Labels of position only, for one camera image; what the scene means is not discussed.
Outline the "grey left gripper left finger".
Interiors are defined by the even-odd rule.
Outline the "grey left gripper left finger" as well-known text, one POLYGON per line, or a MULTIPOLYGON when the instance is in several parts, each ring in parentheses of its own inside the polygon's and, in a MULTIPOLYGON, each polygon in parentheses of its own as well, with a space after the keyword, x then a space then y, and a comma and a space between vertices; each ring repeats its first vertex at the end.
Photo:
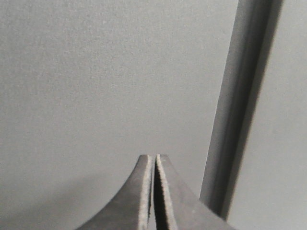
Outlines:
POLYGON ((153 160, 140 155, 130 176, 115 196, 80 230, 148 229, 153 160))

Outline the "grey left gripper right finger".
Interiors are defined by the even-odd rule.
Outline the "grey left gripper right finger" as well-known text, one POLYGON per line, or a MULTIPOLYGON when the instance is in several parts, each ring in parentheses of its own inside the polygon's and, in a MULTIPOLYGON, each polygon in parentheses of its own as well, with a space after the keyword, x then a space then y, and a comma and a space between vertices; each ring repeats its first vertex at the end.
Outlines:
POLYGON ((233 229, 195 196, 167 155, 156 156, 153 188, 158 230, 233 229))

